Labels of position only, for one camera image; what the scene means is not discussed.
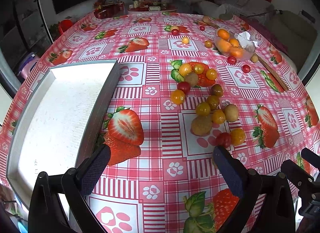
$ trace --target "white tray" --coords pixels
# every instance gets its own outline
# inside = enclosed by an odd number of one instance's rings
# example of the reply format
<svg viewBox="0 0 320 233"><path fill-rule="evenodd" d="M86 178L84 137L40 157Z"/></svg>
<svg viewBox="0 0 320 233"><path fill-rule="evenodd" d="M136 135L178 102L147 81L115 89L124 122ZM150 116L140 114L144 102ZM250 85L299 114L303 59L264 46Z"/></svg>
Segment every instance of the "white tray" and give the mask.
<svg viewBox="0 0 320 233"><path fill-rule="evenodd" d="M7 160L7 179L28 209L39 172L63 174L91 155L119 78L118 62L108 60L53 67L41 79L20 115Z"/></svg>

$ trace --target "table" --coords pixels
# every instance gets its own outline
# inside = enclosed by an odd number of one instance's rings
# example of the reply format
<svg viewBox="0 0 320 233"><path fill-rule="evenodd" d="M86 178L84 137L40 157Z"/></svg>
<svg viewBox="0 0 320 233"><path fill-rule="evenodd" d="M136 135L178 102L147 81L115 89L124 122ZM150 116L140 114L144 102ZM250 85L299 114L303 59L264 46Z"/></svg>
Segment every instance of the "table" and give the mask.
<svg viewBox="0 0 320 233"><path fill-rule="evenodd" d="M146 16L151 21L139 21ZM200 31L199 25L204 24L201 19L202 16L191 14L143 13L99 20L90 13L67 30L42 56L9 108L0 131L1 183L8 186L6 157L15 121L38 81L53 66L48 60L50 54L66 49L71 50L72 55L60 64L118 60L122 77L108 112L114 112L118 106L130 107L139 115L144 129L141 155L107 166L89 197L90 208L108 232L182 232L189 217L184 196L198 194L207 205L218 192L227 188L211 163L215 138L221 131L237 127L245 130L245 142L228 150L245 167L256 169L260 174L276 174L286 159L296 162L298 152L304 147L319 154L320 124L314 121L308 94L290 65L284 59L278 64L271 61L270 43L238 17L215 22L233 32L248 30L251 38L258 42L257 54L272 65L289 87L287 93L278 93L266 82L261 71L267 71L259 62L245 62L251 66L251 72L245 74L241 71L243 62L231 66L214 48L206 48L204 41L214 38L214 28L206 26ZM182 36L172 36L164 30L166 25L186 27L189 33L183 35L190 38L190 43L182 44ZM108 30L116 31L95 39L100 32ZM134 37L147 39L147 48L120 53L118 48ZM177 83L170 76L173 69L170 62L174 60L199 61L215 68L218 71L216 81L224 89L220 106L237 105L240 118L234 123L214 126L207 137L192 135L190 123L196 116L195 107L209 95L210 88L192 89L184 104L173 104L170 92L176 89ZM271 149L255 147L252 137L254 127L260 125L254 117L258 104L270 110L278 125L280 138ZM312 116L310 127L305 122L308 115ZM314 174L315 169L312 167L309 172ZM292 184L291 189L296 198L297 189ZM252 227L262 200L260 197L245 231Z"/></svg>
<svg viewBox="0 0 320 233"><path fill-rule="evenodd" d="M175 7L174 5L168 5L166 9L161 9L160 11L153 11L152 13L162 13L162 12L166 12L166 13L170 13L170 12L176 12L177 11L177 7ZM128 14L146 14L146 13L150 13L150 11L139 11L139 8L133 8L133 9L128 9Z"/></svg>

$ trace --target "screw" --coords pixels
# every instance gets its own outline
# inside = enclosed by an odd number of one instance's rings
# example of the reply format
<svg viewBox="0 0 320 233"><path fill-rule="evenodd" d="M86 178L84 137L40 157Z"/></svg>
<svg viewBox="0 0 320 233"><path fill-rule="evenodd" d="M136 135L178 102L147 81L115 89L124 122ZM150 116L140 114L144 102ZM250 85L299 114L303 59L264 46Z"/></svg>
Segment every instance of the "screw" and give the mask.
<svg viewBox="0 0 320 233"><path fill-rule="evenodd" d="M45 172L44 171L40 172L39 175L38 175L39 178L42 178L44 176L45 176Z"/></svg>
<svg viewBox="0 0 320 233"><path fill-rule="evenodd" d="M248 173L250 175L256 175L257 174L257 171L255 169L248 169Z"/></svg>
<svg viewBox="0 0 320 233"><path fill-rule="evenodd" d="M284 179L284 178L285 178L285 174L284 174L283 172L279 172L278 175L279 175L279 177L280 177L281 179Z"/></svg>
<svg viewBox="0 0 320 233"><path fill-rule="evenodd" d="M76 169L75 169L75 168L70 168L70 169L67 171L67 173L70 174L70 175L74 174L75 172L76 172Z"/></svg>

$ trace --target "cherry tomato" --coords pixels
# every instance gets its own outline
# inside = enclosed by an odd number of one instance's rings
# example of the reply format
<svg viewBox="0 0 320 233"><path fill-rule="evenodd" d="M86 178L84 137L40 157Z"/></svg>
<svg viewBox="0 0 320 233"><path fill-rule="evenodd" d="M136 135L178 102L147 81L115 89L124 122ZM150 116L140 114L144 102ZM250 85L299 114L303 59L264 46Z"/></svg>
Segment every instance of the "cherry tomato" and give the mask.
<svg viewBox="0 0 320 233"><path fill-rule="evenodd" d="M193 71L194 71L196 74L200 75L200 74L202 74L202 73L204 72L204 67L203 67L203 65L196 64L196 65L193 67Z"/></svg>
<svg viewBox="0 0 320 233"><path fill-rule="evenodd" d="M245 140L245 133L242 128L233 129L230 132L230 135L231 135L231 142L234 146L242 144Z"/></svg>
<svg viewBox="0 0 320 233"><path fill-rule="evenodd" d="M221 133L216 138L216 145L228 148L231 144L231 135L229 133Z"/></svg>
<svg viewBox="0 0 320 233"><path fill-rule="evenodd" d="M177 85L177 89L184 92L184 94L188 94L190 91L190 84L188 82L182 81Z"/></svg>
<svg viewBox="0 0 320 233"><path fill-rule="evenodd" d="M180 34L180 31L177 30L177 29L173 29L173 30L171 31L171 34L172 34L173 36L177 36L177 35Z"/></svg>
<svg viewBox="0 0 320 233"><path fill-rule="evenodd" d="M209 95L206 102L210 105L211 110L217 109L220 100L217 96L215 95Z"/></svg>
<svg viewBox="0 0 320 233"><path fill-rule="evenodd" d="M199 116L207 116L210 114L211 108L210 105L206 102L202 102L196 107L196 114Z"/></svg>
<svg viewBox="0 0 320 233"><path fill-rule="evenodd" d="M206 41L204 42L204 46L205 46L206 48L212 48L212 41L211 41L211 40L206 40Z"/></svg>
<svg viewBox="0 0 320 233"><path fill-rule="evenodd" d="M223 88L219 84L214 84L211 87L211 94L216 95L217 97L223 96Z"/></svg>
<svg viewBox="0 0 320 233"><path fill-rule="evenodd" d="M182 40L181 40L181 42L182 42L183 44L189 44L189 38L188 38L188 37L183 37Z"/></svg>
<svg viewBox="0 0 320 233"><path fill-rule="evenodd" d="M234 65L237 63L237 59L234 57L234 56L230 56L227 58L227 62L230 64L230 65Z"/></svg>
<svg viewBox="0 0 320 233"><path fill-rule="evenodd" d="M183 77L192 72L192 68L188 63L184 63L179 67L179 74Z"/></svg>
<svg viewBox="0 0 320 233"><path fill-rule="evenodd" d="M250 70L251 70L251 67L250 67L249 65L243 65L243 66L242 66L242 71L243 71L244 73L249 73Z"/></svg>
<svg viewBox="0 0 320 233"><path fill-rule="evenodd" d="M185 97L186 95L184 94L184 92L179 89L171 92L170 95L171 102L176 105L181 105L184 102Z"/></svg>
<svg viewBox="0 0 320 233"><path fill-rule="evenodd" d="M226 116L221 109L214 110L211 116L212 122L215 124L221 125L226 120Z"/></svg>
<svg viewBox="0 0 320 233"><path fill-rule="evenodd" d="M209 80L216 80L217 79L217 71L215 69L208 69L208 71L205 73L205 76Z"/></svg>

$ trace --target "wooden stick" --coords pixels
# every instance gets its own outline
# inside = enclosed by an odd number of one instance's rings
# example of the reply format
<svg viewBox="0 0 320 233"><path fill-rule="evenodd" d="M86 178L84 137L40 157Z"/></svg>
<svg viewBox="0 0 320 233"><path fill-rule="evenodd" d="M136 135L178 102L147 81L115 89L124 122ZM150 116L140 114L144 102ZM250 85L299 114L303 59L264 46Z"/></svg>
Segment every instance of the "wooden stick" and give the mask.
<svg viewBox="0 0 320 233"><path fill-rule="evenodd" d="M258 55L259 62L270 72L271 75L274 76L274 78L279 82L280 86L284 89L284 91L288 92L289 88L287 85L283 82L283 80L280 78L280 76L277 74L276 71L273 70L272 67L270 67L262 58L260 58Z"/></svg>

